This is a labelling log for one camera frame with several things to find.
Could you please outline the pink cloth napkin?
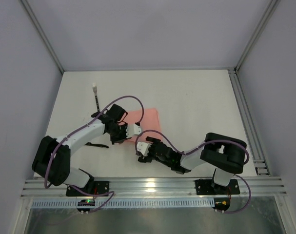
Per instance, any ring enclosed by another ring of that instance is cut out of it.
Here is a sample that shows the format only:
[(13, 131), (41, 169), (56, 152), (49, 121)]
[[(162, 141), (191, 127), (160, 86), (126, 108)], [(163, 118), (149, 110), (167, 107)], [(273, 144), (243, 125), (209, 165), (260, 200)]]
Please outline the pink cloth napkin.
[[(124, 121), (127, 122), (128, 124), (134, 124), (138, 120), (140, 120), (141, 115), (142, 115), (141, 110), (130, 111), (128, 115), (125, 117)], [(155, 131), (161, 132), (161, 125), (160, 125), (157, 109), (155, 108), (145, 109), (143, 119), (140, 122), (140, 126), (142, 131), (155, 130)], [(147, 132), (147, 133), (144, 133), (138, 140), (145, 141), (146, 137), (153, 137), (161, 140), (163, 139), (161, 135), (155, 132)]]

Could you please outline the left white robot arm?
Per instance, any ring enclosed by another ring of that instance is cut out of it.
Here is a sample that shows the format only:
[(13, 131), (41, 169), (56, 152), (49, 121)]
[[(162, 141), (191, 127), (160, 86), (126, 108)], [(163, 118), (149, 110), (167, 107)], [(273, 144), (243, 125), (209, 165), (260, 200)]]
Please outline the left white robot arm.
[(71, 156), (92, 139), (109, 134), (112, 143), (126, 140), (127, 124), (120, 124), (127, 112), (113, 104), (105, 113), (97, 112), (92, 119), (60, 137), (45, 136), (38, 147), (32, 170), (45, 179), (45, 187), (61, 184), (84, 188), (91, 183), (92, 176), (71, 166)]

